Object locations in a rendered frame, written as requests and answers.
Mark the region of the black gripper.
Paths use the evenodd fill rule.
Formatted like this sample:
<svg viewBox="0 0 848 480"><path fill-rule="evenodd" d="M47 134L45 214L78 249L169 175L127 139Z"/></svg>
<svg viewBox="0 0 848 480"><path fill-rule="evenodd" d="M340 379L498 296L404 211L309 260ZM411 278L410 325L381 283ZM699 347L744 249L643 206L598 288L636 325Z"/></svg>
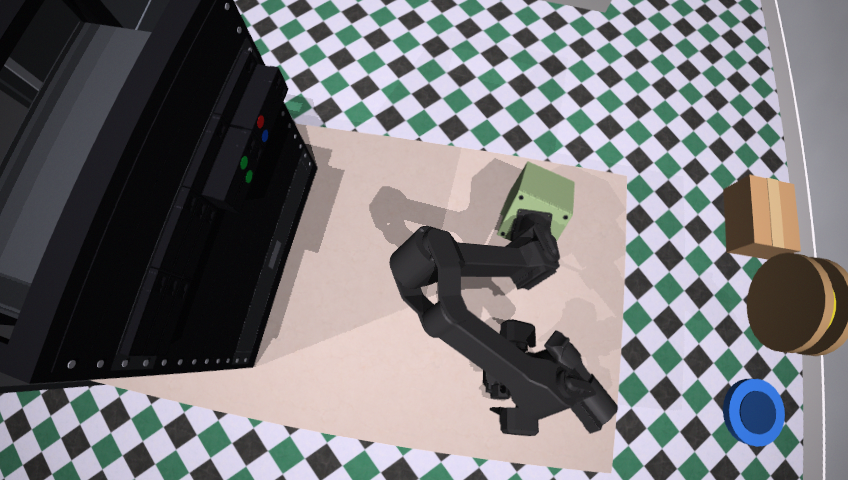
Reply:
<svg viewBox="0 0 848 480"><path fill-rule="evenodd" d="M536 347L535 326L531 323L509 319L501 324L499 333L525 353L528 346ZM535 357L536 353L525 354ZM490 411L499 415L500 430L503 434L535 436L539 433L539 421L528 417L520 408L491 407Z"/></svg>

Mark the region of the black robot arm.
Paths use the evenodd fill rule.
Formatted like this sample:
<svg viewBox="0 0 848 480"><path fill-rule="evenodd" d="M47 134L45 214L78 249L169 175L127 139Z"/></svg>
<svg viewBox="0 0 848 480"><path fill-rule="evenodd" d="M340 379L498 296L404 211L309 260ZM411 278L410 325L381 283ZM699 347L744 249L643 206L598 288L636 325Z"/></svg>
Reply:
<svg viewBox="0 0 848 480"><path fill-rule="evenodd" d="M459 243L448 231L422 226L391 255L390 269L424 331L484 370L491 399L511 396L534 420L570 408L591 434L618 406L585 368L570 339L556 330L546 349L531 357L470 312L461 295L461 277L510 277L517 290L530 290L555 274L560 254L551 222L552 213L519 209L513 241L505 247ZM440 301L433 304L421 287L436 282Z"/></svg>

